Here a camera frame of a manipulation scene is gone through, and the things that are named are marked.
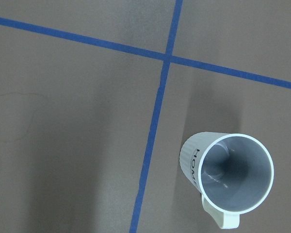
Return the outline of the white ribbed mug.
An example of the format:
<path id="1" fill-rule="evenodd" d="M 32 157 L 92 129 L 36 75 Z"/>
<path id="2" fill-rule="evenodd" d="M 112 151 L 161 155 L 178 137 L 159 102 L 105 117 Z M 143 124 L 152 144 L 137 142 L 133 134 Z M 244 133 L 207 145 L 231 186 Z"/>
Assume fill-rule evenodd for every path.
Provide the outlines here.
<path id="1" fill-rule="evenodd" d="M 204 211 L 224 230 L 239 227 L 240 216 L 261 205 L 274 182 L 266 147 L 241 133 L 196 133 L 182 145 L 179 164 Z"/>

